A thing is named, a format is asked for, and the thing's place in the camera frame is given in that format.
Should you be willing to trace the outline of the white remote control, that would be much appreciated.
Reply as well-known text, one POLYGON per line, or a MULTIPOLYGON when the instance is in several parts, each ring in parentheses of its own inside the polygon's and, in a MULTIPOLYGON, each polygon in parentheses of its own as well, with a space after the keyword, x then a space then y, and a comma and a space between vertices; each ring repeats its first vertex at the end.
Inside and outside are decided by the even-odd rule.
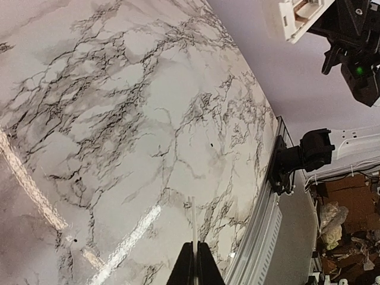
POLYGON ((262 11, 268 35, 295 44, 331 6, 326 0, 264 0, 262 11))

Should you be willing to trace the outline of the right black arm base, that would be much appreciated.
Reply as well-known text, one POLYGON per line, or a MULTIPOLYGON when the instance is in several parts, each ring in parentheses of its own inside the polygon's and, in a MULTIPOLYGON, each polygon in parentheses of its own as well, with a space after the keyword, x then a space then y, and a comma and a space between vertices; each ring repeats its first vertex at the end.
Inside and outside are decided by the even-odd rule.
POLYGON ((290 194, 291 175, 302 165, 300 146, 287 148, 282 135, 275 139, 274 151, 270 159, 267 180, 277 195, 290 194))

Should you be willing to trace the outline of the white battery cover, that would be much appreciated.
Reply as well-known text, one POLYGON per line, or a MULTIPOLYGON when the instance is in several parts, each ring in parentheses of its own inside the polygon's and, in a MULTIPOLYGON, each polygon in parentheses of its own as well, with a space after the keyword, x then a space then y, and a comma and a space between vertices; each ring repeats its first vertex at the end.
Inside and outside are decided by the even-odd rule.
POLYGON ((186 244, 186 283, 198 284, 197 277, 197 215, 195 197, 188 197, 191 211, 192 240, 186 244))

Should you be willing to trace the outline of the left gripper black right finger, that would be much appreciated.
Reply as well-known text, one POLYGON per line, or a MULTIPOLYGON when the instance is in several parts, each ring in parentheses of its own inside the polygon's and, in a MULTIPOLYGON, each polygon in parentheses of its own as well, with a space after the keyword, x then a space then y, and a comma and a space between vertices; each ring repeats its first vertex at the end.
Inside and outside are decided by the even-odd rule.
POLYGON ((225 285, 207 243, 197 244, 197 277, 200 285, 225 285))

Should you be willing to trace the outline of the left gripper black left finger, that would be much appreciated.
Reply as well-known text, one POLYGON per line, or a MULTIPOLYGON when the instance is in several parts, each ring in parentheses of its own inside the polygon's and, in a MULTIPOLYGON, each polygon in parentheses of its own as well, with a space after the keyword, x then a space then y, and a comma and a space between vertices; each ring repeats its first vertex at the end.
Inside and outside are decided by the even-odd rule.
POLYGON ((180 250, 167 285, 194 285, 194 280, 195 257, 193 242, 186 242, 180 250))

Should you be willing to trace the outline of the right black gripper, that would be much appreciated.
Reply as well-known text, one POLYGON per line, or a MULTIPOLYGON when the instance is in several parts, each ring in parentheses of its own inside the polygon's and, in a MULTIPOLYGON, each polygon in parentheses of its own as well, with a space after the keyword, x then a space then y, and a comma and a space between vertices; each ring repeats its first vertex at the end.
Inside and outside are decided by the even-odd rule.
POLYGON ((308 29, 330 44, 322 73, 341 66, 354 99, 368 107, 379 100, 379 27, 372 1, 334 1, 308 29))

